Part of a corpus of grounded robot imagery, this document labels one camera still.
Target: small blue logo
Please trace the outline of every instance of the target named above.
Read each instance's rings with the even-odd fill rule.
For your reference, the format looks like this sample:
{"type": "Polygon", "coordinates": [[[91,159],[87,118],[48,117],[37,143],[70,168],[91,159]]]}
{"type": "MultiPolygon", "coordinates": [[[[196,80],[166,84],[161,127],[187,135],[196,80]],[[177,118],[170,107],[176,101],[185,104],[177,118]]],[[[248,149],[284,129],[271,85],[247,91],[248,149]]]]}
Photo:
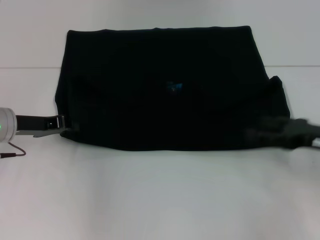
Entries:
{"type": "Polygon", "coordinates": [[[177,96],[182,91],[182,83],[174,83],[173,81],[166,82],[166,91],[172,96],[177,96]]]}

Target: white wall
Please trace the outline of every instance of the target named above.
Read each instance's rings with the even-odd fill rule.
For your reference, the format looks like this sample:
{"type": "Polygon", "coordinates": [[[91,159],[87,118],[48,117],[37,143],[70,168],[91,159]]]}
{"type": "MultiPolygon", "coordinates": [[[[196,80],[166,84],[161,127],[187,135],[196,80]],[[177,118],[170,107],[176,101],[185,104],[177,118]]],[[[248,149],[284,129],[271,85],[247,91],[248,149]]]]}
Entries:
{"type": "Polygon", "coordinates": [[[68,30],[252,27],[267,66],[320,65],[318,0],[1,0],[0,67],[59,67],[68,30]]]}

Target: white table surface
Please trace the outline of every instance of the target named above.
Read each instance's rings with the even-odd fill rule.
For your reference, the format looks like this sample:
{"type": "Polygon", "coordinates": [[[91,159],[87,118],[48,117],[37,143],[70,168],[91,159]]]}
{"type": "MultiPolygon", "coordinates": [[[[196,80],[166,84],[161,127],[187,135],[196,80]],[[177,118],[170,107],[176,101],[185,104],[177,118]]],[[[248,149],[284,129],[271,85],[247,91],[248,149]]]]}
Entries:
{"type": "MultiPolygon", "coordinates": [[[[251,25],[293,117],[320,124],[320,67],[307,67],[320,64],[319,5],[1,0],[0,107],[56,114],[69,29],[251,25]]],[[[0,240],[320,239],[317,150],[126,152],[59,135],[12,142],[27,155],[0,160],[0,240]]]]}

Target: folded black fabric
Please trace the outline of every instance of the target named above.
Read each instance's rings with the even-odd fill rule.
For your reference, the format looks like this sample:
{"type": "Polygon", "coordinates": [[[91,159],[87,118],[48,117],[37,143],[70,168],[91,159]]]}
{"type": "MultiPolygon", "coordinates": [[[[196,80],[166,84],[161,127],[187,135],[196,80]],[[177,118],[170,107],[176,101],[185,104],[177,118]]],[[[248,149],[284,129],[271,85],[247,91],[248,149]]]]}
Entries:
{"type": "Polygon", "coordinates": [[[255,148],[247,128],[290,117],[249,26],[69,31],[55,101],[63,137],[130,151],[255,148]]]}

